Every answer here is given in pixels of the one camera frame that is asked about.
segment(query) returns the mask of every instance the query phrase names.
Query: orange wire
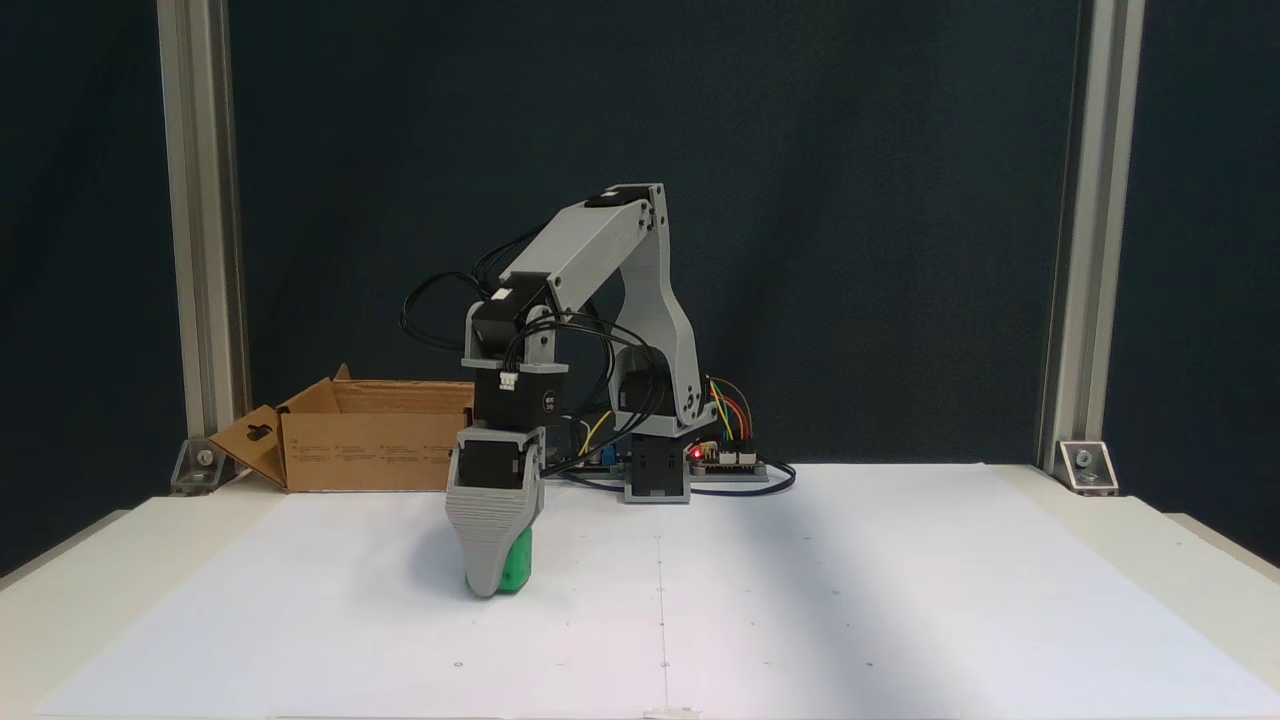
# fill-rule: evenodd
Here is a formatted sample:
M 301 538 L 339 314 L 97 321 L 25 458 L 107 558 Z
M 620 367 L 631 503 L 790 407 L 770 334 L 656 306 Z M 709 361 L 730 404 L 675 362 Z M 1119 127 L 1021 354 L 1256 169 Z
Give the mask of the orange wire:
M 730 406 L 730 410 L 733 411 L 733 415 L 737 416 L 739 434 L 742 436 L 744 439 L 751 437 L 751 425 L 746 424 L 746 416 L 742 414 L 742 409 L 737 405 L 737 402 L 733 402 L 732 397 L 723 393 L 721 393 L 721 400 L 723 400 L 724 404 Z

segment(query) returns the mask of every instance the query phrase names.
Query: robotic arm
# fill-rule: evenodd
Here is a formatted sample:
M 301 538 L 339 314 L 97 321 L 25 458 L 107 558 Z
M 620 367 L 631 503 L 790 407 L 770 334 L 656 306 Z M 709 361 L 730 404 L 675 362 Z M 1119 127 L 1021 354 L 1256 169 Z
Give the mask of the robotic arm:
M 685 447 L 718 416 L 671 291 L 667 200 L 662 184 L 613 186 L 561 210 L 467 314 L 462 364 L 476 372 L 475 424 L 458 433 L 445 511 L 479 596 L 524 582 L 503 571 L 517 539 L 529 542 L 544 475 L 558 471 L 547 465 L 547 428 L 562 421 L 568 365 L 556 360 L 556 332 L 618 269 L 626 299 L 613 325 L 623 334 L 611 340 L 609 401 L 616 430 L 630 430 L 632 443 L 623 500 L 690 498 Z

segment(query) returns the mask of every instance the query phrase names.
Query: green wire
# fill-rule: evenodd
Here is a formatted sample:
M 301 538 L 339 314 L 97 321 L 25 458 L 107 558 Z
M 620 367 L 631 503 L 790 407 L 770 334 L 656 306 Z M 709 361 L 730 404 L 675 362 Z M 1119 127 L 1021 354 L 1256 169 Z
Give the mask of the green wire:
M 723 397 L 724 393 L 721 392 L 719 386 L 716 384 L 716 380 L 709 379 L 707 382 L 708 384 L 712 386 L 712 389 L 716 391 L 716 393 L 712 397 L 714 397 L 716 407 L 719 410 L 721 420 L 724 423 L 724 439 L 733 439 L 733 432 L 728 427 L 728 414 L 724 413 L 726 410 L 724 402 L 721 400 L 721 397 Z

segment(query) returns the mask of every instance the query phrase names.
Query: box flap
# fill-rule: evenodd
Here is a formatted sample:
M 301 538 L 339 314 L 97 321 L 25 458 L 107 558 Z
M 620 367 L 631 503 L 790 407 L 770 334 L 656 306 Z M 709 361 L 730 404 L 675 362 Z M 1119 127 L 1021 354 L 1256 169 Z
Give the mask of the box flap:
M 329 389 L 344 414 L 465 415 L 475 397 L 471 383 L 339 380 Z
M 333 380 L 324 378 L 280 405 L 280 413 L 340 413 L 333 395 Z
M 266 475 L 282 488 L 285 487 L 284 462 L 280 459 L 280 419 L 270 405 L 244 415 L 209 439 L 227 455 Z

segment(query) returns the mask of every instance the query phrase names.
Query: white paper sheet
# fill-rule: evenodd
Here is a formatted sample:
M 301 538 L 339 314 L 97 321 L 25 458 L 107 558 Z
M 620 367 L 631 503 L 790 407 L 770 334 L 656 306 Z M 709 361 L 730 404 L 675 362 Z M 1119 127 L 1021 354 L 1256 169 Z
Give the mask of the white paper sheet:
M 443 496 L 291 496 L 52 715 L 1248 717 L 1280 694 L 982 466 L 767 498 L 549 488 L 534 577 L 462 585 Z

